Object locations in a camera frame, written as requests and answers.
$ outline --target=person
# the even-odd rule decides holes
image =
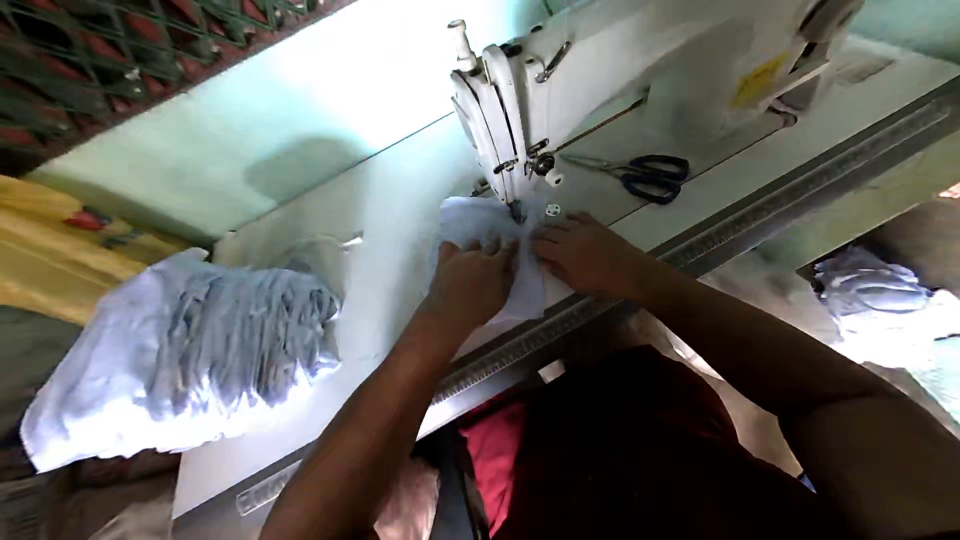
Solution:
[[[623,351],[530,405],[503,538],[948,538],[960,442],[828,346],[630,245],[587,214],[537,232],[578,293],[648,309],[779,418],[816,488],[749,455],[717,395],[680,362]],[[504,305],[516,245],[440,247],[420,308],[304,460],[263,540],[375,538],[376,512],[458,347]]]

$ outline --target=white sewing machine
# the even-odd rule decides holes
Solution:
[[[477,58],[463,20],[453,103],[487,184],[520,217],[554,153],[645,99],[663,136],[711,141],[774,105],[802,111],[827,85],[831,49],[864,0],[594,0]]]

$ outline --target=white fabric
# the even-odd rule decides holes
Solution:
[[[463,248],[471,240],[486,245],[499,238],[505,245],[519,240],[514,286],[507,304],[491,320],[492,324],[507,320],[537,319],[543,316],[546,292],[543,272],[534,255],[531,234],[543,222],[544,204],[525,201],[526,216],[518,224],[510,211],[496,199],[449,197],[440,204],[440,241],[448,240]]]
[[[20,426],[38,471],[239,435],[339,366],[322,323],[340,303],[319,276],[205,255],[173,255],[100,300]]]
[[[912,271],[887,264],[858,247],[818,263],[821,301],[843,340],[831,345],[856,362],[926,369],[933,341],[960,333],[960,301],[949,291],[931,292]]]

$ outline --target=light green wall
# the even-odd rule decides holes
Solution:
[[[28,179],[206,243],[451,113],[450,20],[479,52],[545,17],[541,0],[360,0]]]
[[[960,63],[960,0],[867,0],[854,32]]]

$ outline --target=fabric pile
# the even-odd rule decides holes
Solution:
[[[960,333],[960,300],[923,287],[909,268],[852,247],[814,269],[842,338],[832,347],[856,362],[925,369],[934,341]]]
[[[242,434],[339,366],[320,276],[227,268],[191,249],[104,296],[20,427],[40,471]]]

